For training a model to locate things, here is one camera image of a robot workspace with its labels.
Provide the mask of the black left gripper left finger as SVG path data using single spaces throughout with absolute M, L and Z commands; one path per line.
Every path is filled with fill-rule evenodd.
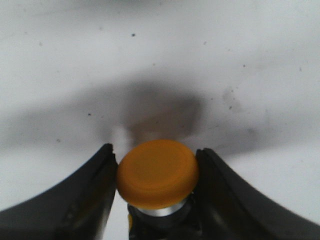
M 104 144 L 47 191 L 0 212 L 2 240 L 101 240 L 116 192 L 116 156 Z

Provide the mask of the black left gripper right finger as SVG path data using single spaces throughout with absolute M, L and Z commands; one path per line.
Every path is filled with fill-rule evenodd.
M 212 149 L 197 150 L 194 191 L 207 240 L 318 240 L 320 226 L 256 190 Z

